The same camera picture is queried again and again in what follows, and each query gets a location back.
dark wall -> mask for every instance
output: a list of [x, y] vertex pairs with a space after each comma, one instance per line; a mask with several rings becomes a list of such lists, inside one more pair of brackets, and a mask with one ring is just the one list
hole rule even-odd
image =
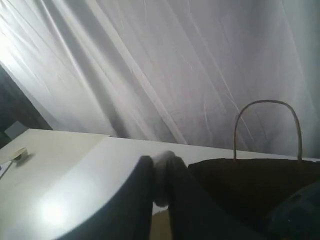
[[52, 130], [0, 65], [0, 148], [10, 141], [5, 130], [16, 121], [27, 128]]

dark brown bag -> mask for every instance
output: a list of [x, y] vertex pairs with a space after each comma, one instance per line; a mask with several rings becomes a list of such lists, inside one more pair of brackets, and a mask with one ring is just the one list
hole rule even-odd
[[[258, 103], [282, 104], [291, 110], [298, 134], [297, 160], [237, 159], [238, 121], [244, 110]], [[320, 162], [302, 160], [299, 120], [285, 102], [258, 100], [246, 105], [236, 119], [233, 137], [233, 159], [210, 159], [188, 168], [220, 207], [242, 221], [252, 223], [262, 219], [299, 189], [320, 180]]]

white desk surface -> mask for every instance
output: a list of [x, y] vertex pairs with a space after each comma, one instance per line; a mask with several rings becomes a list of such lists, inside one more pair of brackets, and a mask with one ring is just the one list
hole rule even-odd
[[[0, 179], [0, 240], [65, 234], [108, 202], [142, 155], [171, 150], [186, 165], [233, 155], [228, 149], [29, 129], [0, 150], [0, 163], [23, 147], [29, 160], [13, 164]], [[243, 151], [237, 156], [295, 159]]]

white fabric backdrop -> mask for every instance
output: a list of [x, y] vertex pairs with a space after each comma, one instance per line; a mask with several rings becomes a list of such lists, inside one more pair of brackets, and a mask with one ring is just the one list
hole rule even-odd
[[[320, 157], [317, 0], [1, 0], [0, 61], [54, 130], [232, 148], [259, 99]], [[295, 155], [289, 110], [249, 109], [242, 150]]]

bag handle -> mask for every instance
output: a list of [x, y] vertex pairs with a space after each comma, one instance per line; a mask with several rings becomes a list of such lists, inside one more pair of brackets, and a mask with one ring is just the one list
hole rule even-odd
[[237, 125], [239, 122], [239, 119], [241, 117], [241, 114], [251, 105], [254, 104], [260, 104], [260, 103], [274, 103], [274, 104], [281, 104], [286, 106], [288, 109], [290, 109], [293, 118], [294, 118], [294, 122], [295, 122], [295, 126], [296, 126], [296, 133], [298, 135], [298, 161], [300, 163], [302, 163], [302, 135], [301, 135], [301, 128], [300, 128], [300, 123], [299, 123], [299, 119], [297, 117], [297, 114], [295, 112], [295, 110], [286, 102], [284, 101], [278, 101], [278, 100], [258, 100], [258, 101], [253, 101], [251, 103], [249, 103], [248, 105], [246, 105], [244, 108], [242, 108], [242, 110], [239, 112], [239, 115], [235, 121], [235, 126], [234, 126], [234, 131], [233, 131], [233, 161], [236, 162], [237, 161], [237, 145], [236, 145], [236, 137], [237, 137]]

